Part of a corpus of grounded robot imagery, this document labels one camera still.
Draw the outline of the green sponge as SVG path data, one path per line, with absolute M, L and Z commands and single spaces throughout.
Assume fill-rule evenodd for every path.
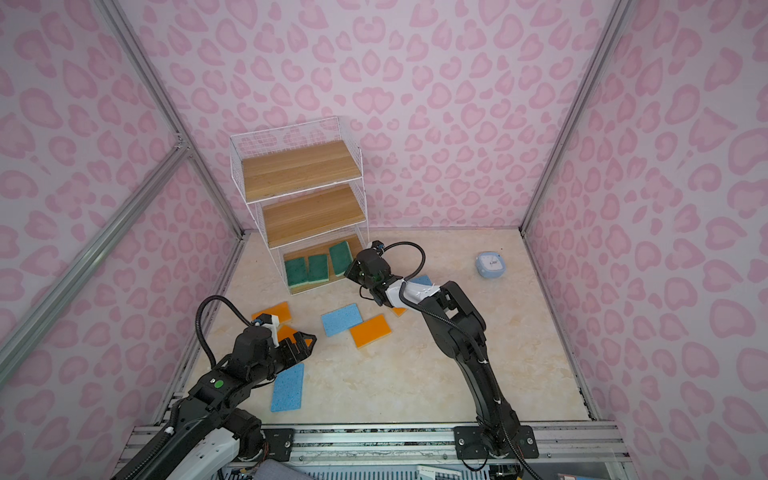
M 341 241 L 332 245 L 329 250 L 332 270 L 335 276 L 344 276 L 354 257 L 348 241 Z
M 308 283 L 309 275 L 305 258 L 286 260 L 284 267 L 288 288 L 297 288 Z
M 307 259 L 307 281 L 311 285 L 322 284 L 330 280 L 328 255 L 318 254 Z

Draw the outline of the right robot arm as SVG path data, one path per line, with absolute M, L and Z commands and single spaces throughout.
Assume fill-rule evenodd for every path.
M 426 253 L 414 242 L 375 241 L 356 255 L 345 277 L 368 291 L 380 306 L 421 314 L 438 349 L 458 365 L 475 405 L 477 425 L 454 429 L 457 457 L 520 463 L 538 458 L 533 429 L 520 422 L 493 372 L 482 315 L 453 281 L 426 285 L 414 280 L 419 270 L 406 277 L 394 274 L 384 254 L 399 246 L 415 248 L 421 255 L 419 266 L 425 265 Z

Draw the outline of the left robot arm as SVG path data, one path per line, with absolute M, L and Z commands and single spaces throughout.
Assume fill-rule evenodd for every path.
M 206 307 L 220 302 L 245 325 L 232 351 L 217 359 L 202 328 Z M 210 370 L 188 394 L 170 407 L 160 430 L 116 474 L 115 479 L 208 479 L 224 477 L 232 461 L 260 464 L 289 458 L 292 434 L 270 436 L 262 421 L 240 407 L 252 391 L 272 384 L 280 373 L 302 364 L 317 337 L 298 331 L 278 338 L 279 318 L 262 314 L 247 319 L 222 295 L 205 298 L 197 308 L 195 337 Z

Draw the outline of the orange sponge far left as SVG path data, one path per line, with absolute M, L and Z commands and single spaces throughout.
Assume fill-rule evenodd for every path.
M 274 305 L 272 307 L 269 307 L 267 309 L 254 313 L 251 316 L 251 320 L 256 321 L 262 315 L 270 315 L 270 316 L 276 317 L 276 320 L 274 320 L 274 323 L 277 323 L 277 322 L 286 323 L 292 320 L 291 310 L 287 301 L 284 301 L 282 303 L 279 303 L 277 305 Z

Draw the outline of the blue sponge centre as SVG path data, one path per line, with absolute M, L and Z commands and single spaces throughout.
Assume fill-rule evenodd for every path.
M 363 322 L 360 310 L 356 304 L 350 304 L 340 309 L 321 315 L 321 322 L 328 337 L 340 334 Z

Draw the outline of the blue sponge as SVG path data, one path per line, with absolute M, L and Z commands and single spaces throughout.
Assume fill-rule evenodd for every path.
M 321 322 L 328 337 L 340 334 L 363 322 L 360 310 L 356 304 L 350 304 L 340 309 L 321 315 Z
M 420 285 L 427 285 L 427 286 L 433 285 L 432 280 L 427 275 L 421 275 L 421 276 L 415 277 L 411 280 L 411 282 L 420 284 Z
M 304 372 L 304 365 L 297 364 L 277 376 L 272 393 L 271 412 L 296 411 L 302 407 Z

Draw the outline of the blue sponge near front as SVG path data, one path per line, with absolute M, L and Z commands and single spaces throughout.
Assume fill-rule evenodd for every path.
M 272 393 L 271 412 L 296 411 L 302 407 L 304 372 L 304 365 L 297 364 L 277 376 Z

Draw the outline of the orange sponge centre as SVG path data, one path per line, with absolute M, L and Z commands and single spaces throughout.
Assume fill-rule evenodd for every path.
M 349 329 L 355 346 L 360 349 L 392 332 L 385 316 L 377 315 Z

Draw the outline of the blue sponge back right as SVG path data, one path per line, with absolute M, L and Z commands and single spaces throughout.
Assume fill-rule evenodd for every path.
M 433 285 L 432 280 L 427 275 L 421 275 L 421 276 L 415 277 L 411 280 L 411 282 L 420 284 L 420 285 L 427 285 L 427 286 Z

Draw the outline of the light blue round container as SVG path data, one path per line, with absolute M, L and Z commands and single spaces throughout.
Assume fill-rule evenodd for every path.
M 506 272 L 504 259 L 497 252 L 481 252 L 475 260 L 475 267 L 482 278 L 500 278 Z

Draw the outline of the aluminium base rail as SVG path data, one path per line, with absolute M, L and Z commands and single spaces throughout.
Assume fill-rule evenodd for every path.
M 534 422 L 509 430 L 470 423 L 264 425 L 238 410 L 222 427 L 183 416 L 138 427 L 118 479 L 209 479 L 267 460 L 304 470 L 438 467 L 459 478 L 556 479 L 586 474 L 635 479 L 618 427 L 608 421 Z

